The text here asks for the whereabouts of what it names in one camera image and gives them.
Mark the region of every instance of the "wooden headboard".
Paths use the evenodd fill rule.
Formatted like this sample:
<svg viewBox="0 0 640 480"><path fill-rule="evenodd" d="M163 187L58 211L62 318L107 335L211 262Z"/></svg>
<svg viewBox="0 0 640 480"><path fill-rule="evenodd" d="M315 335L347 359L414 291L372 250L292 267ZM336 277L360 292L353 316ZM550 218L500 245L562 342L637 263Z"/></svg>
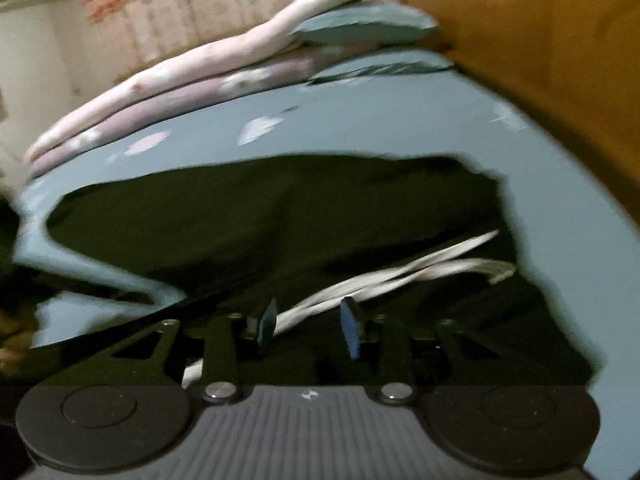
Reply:
<svg viewBox="0 0 640 480"><path fill-rule="evenodd" d="M553 134L640 223L640 0L402 2L435 16L460 70Z"/></svg>

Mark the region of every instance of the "teal pillow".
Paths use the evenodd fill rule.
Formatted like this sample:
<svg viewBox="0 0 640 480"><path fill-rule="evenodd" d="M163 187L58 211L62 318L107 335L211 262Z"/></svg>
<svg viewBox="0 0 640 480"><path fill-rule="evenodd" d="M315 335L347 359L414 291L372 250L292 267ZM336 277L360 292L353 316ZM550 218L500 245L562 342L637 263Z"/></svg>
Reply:
<svg viewBox="0 0 640 480"><path fill-rule="evenodd" d="M426 74L447 70L453 62L440 54L415 47L377 50L333 65L309 78L311 83L326 83L361 76Z"/></svg>
<svg viewBox="0 0 640 480"><path fill-rule="evenodd" d="M411 44L433 34L438 23L421 10L401 4L354 4L318 14L293 34L319 44Z"/></svg>

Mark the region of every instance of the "round black disc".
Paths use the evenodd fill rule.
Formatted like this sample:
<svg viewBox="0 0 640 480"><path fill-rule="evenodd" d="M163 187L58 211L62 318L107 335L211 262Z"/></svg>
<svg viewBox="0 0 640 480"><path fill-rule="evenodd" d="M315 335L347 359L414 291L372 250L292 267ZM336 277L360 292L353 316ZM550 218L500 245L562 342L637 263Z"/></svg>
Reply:
<svg viewBox="0 0 640 480"><path fill-rule="evenodd" d="M16 413L29 450L69 472L146 462L176 442L189 421L188 397L178 385L36 386Z"/></svg>
<svg viewBox="0 0 640 480"><path fill-rule="evenodd" d="M582 463L600 429L598 409L580 386L438 386L422 410L443 450L509 476Z"/></svg>

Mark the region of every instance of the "ribbed surface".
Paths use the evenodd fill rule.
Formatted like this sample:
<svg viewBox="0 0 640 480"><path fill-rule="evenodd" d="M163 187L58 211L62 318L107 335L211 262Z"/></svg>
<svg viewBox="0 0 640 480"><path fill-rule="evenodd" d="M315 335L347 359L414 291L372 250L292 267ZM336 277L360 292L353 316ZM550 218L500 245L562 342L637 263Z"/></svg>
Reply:
<svg viewBox="0 0 640 480"><path fill-rule="evenodd" d="M193 431L146 466L87 480L488 480L437 448L415 415L361 387L259 386L235 406L207 409ZM78 476L41 467L25 480ZM554 480L576 478L570 473Z"/></svg>

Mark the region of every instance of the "bed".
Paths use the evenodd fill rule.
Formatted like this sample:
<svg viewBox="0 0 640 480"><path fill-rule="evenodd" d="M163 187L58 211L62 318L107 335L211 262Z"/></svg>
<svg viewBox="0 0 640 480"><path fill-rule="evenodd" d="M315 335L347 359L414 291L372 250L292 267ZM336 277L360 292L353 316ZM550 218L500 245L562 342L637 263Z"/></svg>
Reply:
<svg viewBox="0 0 640 480"><path fill-rule="evenodd" d="M251 142L242 133L265 124ZM204 108L91 150L35 180L20 198L28 222L15 259L29 266L146 292L153 305L63 294L41 306L44 346L143 316L184 295L53 243L44 219L73 190L171 168L282 153L355 152L390 157L452 153L506 179L504 197L522 272L557 306L558 323L604 370L592 394L603 415L588 468L624 478L640 442L638 384L625 335L638 326L640 243L633 222L569 153L509 102L450 70L297 84ZM620 457L612 476L612 464Z"/></svg>

